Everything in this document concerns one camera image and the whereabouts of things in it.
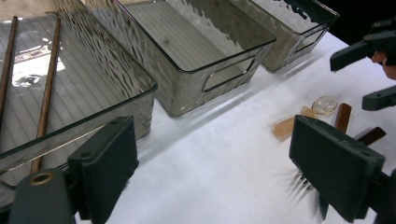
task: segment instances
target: transparent storage container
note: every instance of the transparent storage container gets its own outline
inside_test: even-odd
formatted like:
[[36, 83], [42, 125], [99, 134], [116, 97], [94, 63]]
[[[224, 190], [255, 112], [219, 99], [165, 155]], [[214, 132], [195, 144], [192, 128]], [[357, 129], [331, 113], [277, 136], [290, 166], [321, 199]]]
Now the transparent storage container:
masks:
[[276, 42], [262, 60], [269, 72], [301, 63], [339, 18], [315, 0], [229, 0], [270, 33]]
[[[0, 210], [15, 186], [44, 155], [43, 169], [62, 167], [67, 157], [106, 123], [134, 116], [135, 139], [149, 134], [157, 84], [151, 73], [79, 1], [47, 1], [52, 12], [37, 13], [35, 1], [15, 7], [19, 17], [12, 77], [0, 135]], [[26, 6], [31, 12], [26, 13]], [[9, 14], [0, 22], [0, 68], [4, 66]], [[36, 138], [56, 19], [62, 21], [57, 72], [47, 133]]]
[[157, 82], [171, 117], [249, 82], [276, 40], [227, 0], [85, 0]]

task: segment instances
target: white tablecloth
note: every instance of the white tablecloth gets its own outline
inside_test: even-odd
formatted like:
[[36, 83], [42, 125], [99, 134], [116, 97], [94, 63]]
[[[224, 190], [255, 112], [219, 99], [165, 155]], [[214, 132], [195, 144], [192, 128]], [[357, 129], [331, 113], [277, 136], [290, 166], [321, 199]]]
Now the white tablecloth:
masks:
[[[364, 111], [361, 99], [396, 81], [369, 59], [331, 72], [330, 56], [346, 46], [327, 33], [300, 66], [276, 74], [261, 66], [247, 85], [177, 119], [155, 101], [151, 132], [137, 142], [140, 164], [108, 223], [320, 223], [318, 193], [300, 200], [291, 192], [297, 170], [290, 139], [274, 138], [271, 125], [322, 95], [352, 106], [348, 135], [385, 130], [371, 148], [387, 158], [383, 172], [389, 175], [396, 168], [396, 107]], [[335, 114], [320, 119], [334, 124]], [[370, 209], [355, 223], [374, 218]], [[323, 223], [346, 222], [330, 206]]]

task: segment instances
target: wooden stick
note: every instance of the wooden stick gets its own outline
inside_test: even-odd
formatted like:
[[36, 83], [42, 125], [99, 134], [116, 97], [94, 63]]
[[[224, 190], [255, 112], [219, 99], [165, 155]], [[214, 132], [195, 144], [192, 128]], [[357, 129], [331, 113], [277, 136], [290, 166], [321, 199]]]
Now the wooden stick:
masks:
[[[47, 131], [47, 120], [50, 113], [50, 97], [52, 93], [52, 83], [56, 74], [56, 67], [58, 64], [58, 49], [61, 32], [61, 19], [56, 20], [55, 34], [52, 40], [52, 50], [50, 53], [49, 71], [47, 74], [46, 88], [44, 89], [43, 103], [41, 105], [40, 120], [37, 128], [37, 138], [44, 136]], [[32, 162], [30, 173], [34, 173], [41, 169], [42, 157], [39, 157]]]
[[380, 127], [375, 127], [370, 132], [360, 137], [358, 141], [362, 142], [366, 146], [370, 146], [372, 143], [381, 139], [385, 135], [387, 135], [387, 133], [385, 133], [384, 130], [382, 130]]
[[351, 110], [352, 107], [345, 103], [340, 104], [340, 106], [338, 107], [334, 127], [342, 133], [347, 133], [347, 125], [349, 123]]
[[8, 45], [6, 51], [6, 58], [4, 59], [3, 73], [1, 75], [0, 81], [0, 132], [3, 124], [3, 116], [6, 107], [7, 99], [7, 89], [9, 77], [11, 76], [11, 67], [13, 66], [14, 60], [12, 60], [12, 55], [14, 53], [15, 36], [17, 34], [18, 28], [18, 17], [14, 16], [12, 18], [11, 31], [9, 33]]

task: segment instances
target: black tool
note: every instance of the black tool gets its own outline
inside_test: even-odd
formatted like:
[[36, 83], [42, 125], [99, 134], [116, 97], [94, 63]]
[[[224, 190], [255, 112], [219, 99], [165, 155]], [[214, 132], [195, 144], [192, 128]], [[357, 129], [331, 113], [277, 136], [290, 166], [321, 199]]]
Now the black tool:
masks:
[[322, 120], [296, 116], [289, 156], [346, 221], [365, 218], [371, 207], [375, 223], [396, 223], [396, 170], [382, 173], [385, 157], [362, 142]]
[[68, 157], [68, 169], [26, 176], [15, 191], [8, 224], [106, 223], [138, 166], [133, 117], [113, 119]]
[[[336, 51], [330, 58], [331, 71], [338, 71], [375, 51], [387, 53], [387, 65], [396, 65], [396, 16], [373, 23], [371, 31], [361, 42]], [[376, 111], [396, 105], [396, 86], [363, 96], [361, 108]]]
[[347, 65], [382, 50], [388, 55], [387, 65], [396, 64], [396, 17], [373, 23], [368, 35], [361, 42], [336, 51], [330, 58], [331, 71], [338, 71]]
[[[342, 103], [338, 107], [334, 128], [340, 131], [341, 133], [347, 133], [347, 125], [349, 123], [351, 111], [352, 111], [352, 107], [346, 103]], [[319, 204], [319, 212], [322, 217], [322, 220], [325, 220], [329, 209], [329, 204], [320, 194], [318, 196], [318, 204]]]

